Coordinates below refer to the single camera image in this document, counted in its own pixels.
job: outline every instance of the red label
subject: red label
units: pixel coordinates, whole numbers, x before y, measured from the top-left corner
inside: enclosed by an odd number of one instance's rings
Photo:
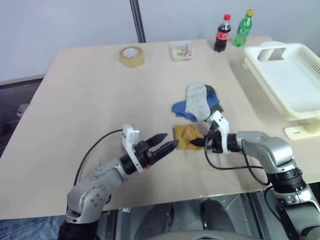
[[[227,32],[217,31],[216,32],[216,38],[219,39],[219,40],[228,40],[228,33]]]

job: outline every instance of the yellow cloth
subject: yellow cloth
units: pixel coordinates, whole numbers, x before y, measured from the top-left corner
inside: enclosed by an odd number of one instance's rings
[[[173,135],[175,140],[179,140],[176,149],[180,150],[201,150],[203,147],[195,146],[190,143],[196,138],[204,138],[199,130],[194,125],[178,125],[173,128]]]

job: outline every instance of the small clear box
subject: small clear box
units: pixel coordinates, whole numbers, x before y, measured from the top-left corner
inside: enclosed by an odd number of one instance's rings
[[[170,50],[171,58],[175,62],[189,61],[194,57],[191,41],[172,41]]]

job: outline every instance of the white wall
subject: white wall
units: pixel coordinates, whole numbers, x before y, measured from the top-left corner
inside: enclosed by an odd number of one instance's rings
[[[1,0],[0,84],[45,74],[65,47],[137,42],[128,0]]]
[[[139,0],[147,42],[215,38],[225,13],[231,36],[247,9],[254,9],[251,35],[302,43],[320,54],[320,0]]]

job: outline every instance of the white plastic basket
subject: white plastic basket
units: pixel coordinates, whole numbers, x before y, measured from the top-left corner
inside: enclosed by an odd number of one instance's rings
[[[270,59],[281,49],[276,59]],[[316,119],[284,132],[291,139],[320,134],[320,59],[300,43],[264,42],[245,49],[244,62],[286,120]]]

